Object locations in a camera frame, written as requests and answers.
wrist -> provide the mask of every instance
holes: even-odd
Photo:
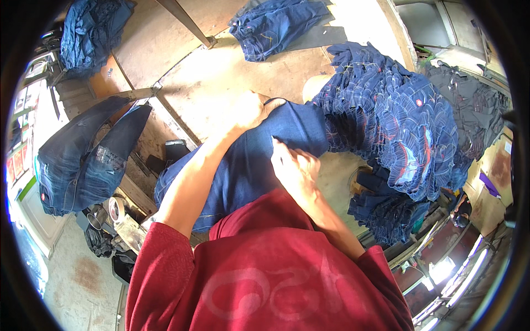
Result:
[[[311,189],[300,201],[296,202],[311,218],[317,217],[317,211],[323,203],[326,203],[322,192],[317,188]]]

blue denim fabric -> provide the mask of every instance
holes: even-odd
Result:
[[[269,0],[239,17],[229,32],[239,41],[246,61],[261,62],[283,51],[329,13],[322,2]]]
[[[357,183],[373,191],[364,190],[350,200],[348,214],[353,215],[359,225],[365,225],[375,240],[389,246],[401,241],[406,243],[414,223],[422,219],[429,210],[430,202],[423,199],[414,202],[405,193],[386,185],[390,172],[372,159],[368,164],[372,173],[359,172]]]
[[[65,17],[60,59],[68,77],[88,78],[107,63],[118,46],[134,3],[127,0],[76,0]]]
[[[376,158],[389,187],[435,201],[452,178],[458,134],[451,105],[424,76],[370,43],[328,48],[335,75],[313,98],[324,109],[330,151]]]
[[[217,168],[208,199],[193,231],[207,231],[236,209],[281,187],[270,162],[271,136],[289,148],[300,148],[315,156],[322,155],[329,146],[322,109],[312,104],[292,102],[276,108],[257,128],[245,132],[230,146]],[[157,207],[175,177],[199,148],[160,174],[155,187]]]
[[[103,124],[129,102],[113,96],[98,103],[39,149],[36,171],[46,213],[62,216],[79,212],[113,195],[152,108],[142,105],[130,109],[94,148],[92,145]]]

pile of denim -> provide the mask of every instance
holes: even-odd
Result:
[[[451,105],[424,75],[370,43],[336,44],[328,52],[335,75],[313,103],[324,109],[330,151],[376,159],[390,170],[390,188],[413,201],[435,201],[451,185],[457,152]]]
[[[135,6],[128,0],[75,0],[66,14],[60,59],[69,78],[89,78],[120,45]]]
[[[405,193],[398,192],[386,185],[388,169],[377,161],[368,161],[372,172],[359,172],[357,183],[366,187],[362,193],[355,194],[350,200],[348,214],[353,215],[359,225],[364,225],[380,244],[389,246],[401,241],[406,243],[413,225],[421,220],[429,210],[427,198],[414,202]]]
[[[280,53],[330,14],[324,3],[308,0],[269,0],[242,11],[231,20],[229,32],[250,62]]]

printed logo on shirt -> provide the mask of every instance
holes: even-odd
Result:
[[[270,277],[287,276],[286,279],[271,285]],[[317,292],[314,289],[306,288],[312,284],[310,279],[316,277],[319,279],[323,292]],[[342,274],[335,274],[330,270],[327,257],[324,255],[320,268],[309,270],[291,267],[276,271],[262,271],[257,268],[246,268],[239,270],[226,271],[213,275],[202,290],[201,300],[206,304],[208,309],[217,317],[227,320],[245,318],[256,312],[258,309],[269,309],[276,317],[284,321],[299,321],[310,317],[319,309],[319,302],[324,304],[325,309],[331,313],[337,313],[343,309],[344,301],[337,289],[336,282],[343,279],[348,282],[348,277]],[[247,293],[240,298],[240,304],[235,309],[223,309],[214,303],[214,292],[227,284],[238,284],[241,282],[254,282],[261,291],[257,293]],[[277,295],[282,289],[299,288],[305,294],[302,300],[305,302],[302,310],[285,311],[281,304],[281,295]]]

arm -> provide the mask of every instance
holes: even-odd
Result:
[[[257,127],[274,108],[285,103],[247,91],[234,106],[233,124],[210,136],[171,183],[158,210],[159,221],[186,237],[200,216],[214,174],[230,145],[245,131]]]
[[[364,248],[316,187],[319,159],[300,149],[289,149],[277,139],[272,140],[272,145],[271,162],[276,177],[329,242],[356,261],[365,252]]]
[[[464,202],[465,198],[467,198],[467,194],[462,193],[462,196],[460,197],[460,200],[459,200],[458,203],[456,204],[455,211],[458,211],[458,209],[459,209],[460,206],[462,205],[462,202]]]

